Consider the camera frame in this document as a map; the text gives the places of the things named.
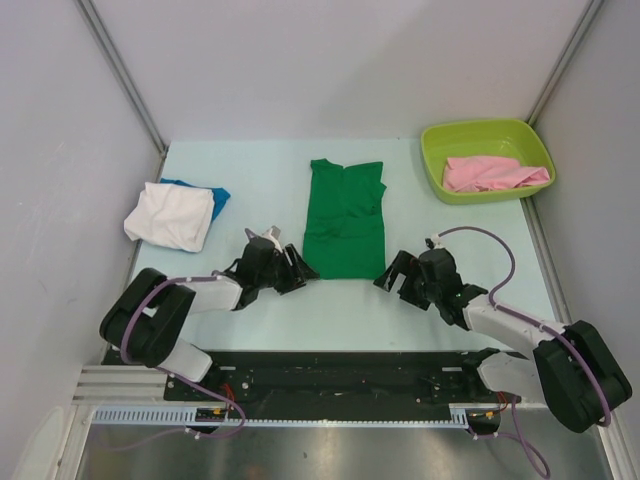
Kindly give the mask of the lime green plastic basin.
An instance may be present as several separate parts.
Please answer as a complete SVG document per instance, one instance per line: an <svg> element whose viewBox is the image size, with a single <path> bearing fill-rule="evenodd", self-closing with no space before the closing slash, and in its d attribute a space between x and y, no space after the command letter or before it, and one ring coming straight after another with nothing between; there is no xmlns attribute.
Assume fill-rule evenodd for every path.
<svg viewBox="0 0 640 480"><path fill-rule="evenodd" d="M436 125L421 135L427 179L436 197L450 205L486 204L530 197L552 185L556 170L536 132L519 119L467 120ZM453 192L444 186L448 160L473 156L515 159L522 167L544 168L549 179L534 186L484 192Z"/></svg>

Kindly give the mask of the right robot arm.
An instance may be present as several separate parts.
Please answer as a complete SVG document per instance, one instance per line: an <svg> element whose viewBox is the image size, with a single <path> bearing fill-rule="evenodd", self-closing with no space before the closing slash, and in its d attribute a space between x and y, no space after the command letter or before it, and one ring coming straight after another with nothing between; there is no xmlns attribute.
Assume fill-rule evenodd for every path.
<svg viewBox="0 0 640 480"><path fill-rule="evenodd" d="M449 325L489 336L506 351L485 349L461 376L463 393L484 401L495 391L544 404L567 429L582 433L629 400L631 383L598 330L585 321L565 326L529 318L492 303L488 290L462 281L444 248L396 255L376 287L422 310L435 307Z"/></svg>

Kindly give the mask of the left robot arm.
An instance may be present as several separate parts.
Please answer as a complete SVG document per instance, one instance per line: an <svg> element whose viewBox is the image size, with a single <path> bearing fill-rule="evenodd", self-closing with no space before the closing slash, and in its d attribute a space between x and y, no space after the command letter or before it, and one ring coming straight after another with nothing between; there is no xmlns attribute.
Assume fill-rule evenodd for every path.
<svg viewBox="0 0 640 480"><path fill-rule="evenodd" d="M187 317L240 311L265 289L284 295L319 278L294 245L254 236L227 269L208 276L169 278L154 268L141 270L105 315L99 333L125 363L183 377L191 393L207 400L219 392L221 376L211 369L209 354L180 337Z"/></svg>

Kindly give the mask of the green t shirt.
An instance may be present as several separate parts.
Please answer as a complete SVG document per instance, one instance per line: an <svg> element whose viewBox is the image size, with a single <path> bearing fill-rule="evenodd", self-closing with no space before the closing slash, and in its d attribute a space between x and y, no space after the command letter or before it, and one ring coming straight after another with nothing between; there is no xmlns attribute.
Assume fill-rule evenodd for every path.
<svg viewBox="0 0 640 480"><path fill-rule="evenodd" d="M310 162L303 259L323 280L374 280L386 268L381 162Z"/></svg>

